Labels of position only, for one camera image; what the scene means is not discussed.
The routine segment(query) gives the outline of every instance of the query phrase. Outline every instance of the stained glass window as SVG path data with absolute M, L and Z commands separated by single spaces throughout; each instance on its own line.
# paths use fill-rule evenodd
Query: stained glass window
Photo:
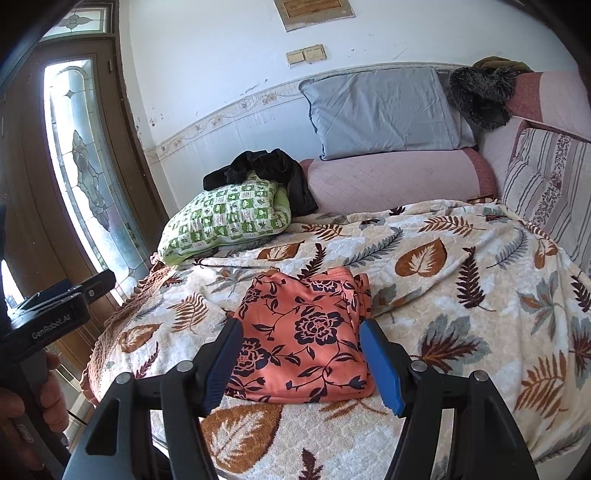
M 108 7 L 80 7 L 70 11 L 42 40 L 109 31 Z
M 148 274 L 150 255 L 119 185 L 99 119 L 91 59 L 45 69 L 47 140 L 61 196 L 97 271 L 110 268 L 121 302 Z

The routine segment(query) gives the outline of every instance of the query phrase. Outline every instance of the glass door panel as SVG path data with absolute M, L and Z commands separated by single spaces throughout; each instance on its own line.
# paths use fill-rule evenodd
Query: glass door panel
M 150 254 L 113 170 L 97 94 L 92 59 L 46 67 L 45 123 L 60 193 L 96 270 L 115 273 L 121 303 L 148 274 Z

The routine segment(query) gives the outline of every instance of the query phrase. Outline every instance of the striped fabric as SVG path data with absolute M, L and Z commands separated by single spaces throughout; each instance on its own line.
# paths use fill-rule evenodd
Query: striped fabric
M 525 129 L 502 198 L 591 274 L 591 144 L 558 132 Z

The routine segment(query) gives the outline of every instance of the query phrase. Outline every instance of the blue pillow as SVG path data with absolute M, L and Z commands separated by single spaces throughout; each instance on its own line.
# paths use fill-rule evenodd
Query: blue pillow
M 455 150 L 460 134 L 437 72 L 397 68 L 304 80 L 322 160 L 405 150 Z

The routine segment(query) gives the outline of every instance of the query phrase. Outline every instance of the door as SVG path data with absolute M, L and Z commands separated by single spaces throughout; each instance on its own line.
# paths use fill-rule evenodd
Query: door
M 58 345 L 84 367 L 150 269 L 167 215 L 129 122 L 114 35 L 41 43 L 7 91 L 0 187 L 7 262 L 24 295 L 105 268 L 117 286 Z

